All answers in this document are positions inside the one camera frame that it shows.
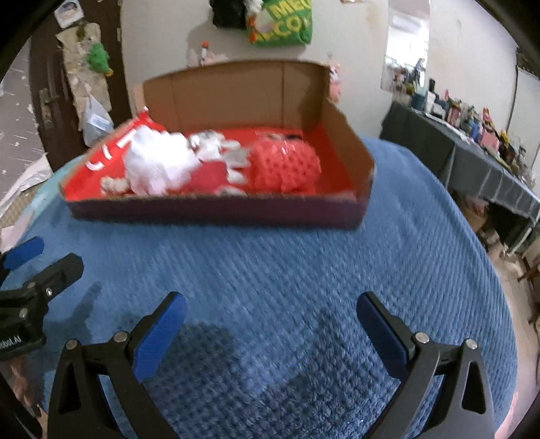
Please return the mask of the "person's left hand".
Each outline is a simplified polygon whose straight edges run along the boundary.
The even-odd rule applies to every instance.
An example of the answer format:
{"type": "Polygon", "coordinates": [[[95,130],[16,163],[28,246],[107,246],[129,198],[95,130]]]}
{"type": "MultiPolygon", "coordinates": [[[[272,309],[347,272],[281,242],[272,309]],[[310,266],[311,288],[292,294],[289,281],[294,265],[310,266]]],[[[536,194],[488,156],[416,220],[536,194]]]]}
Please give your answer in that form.
{"type": "Polygon", "coordinates": [[[7,382],[23,406],[36,418],[40,418],[42,412],[36,402],[35,387],[30,383],[26,357],[21,356],[8,361],[7,382]]]}

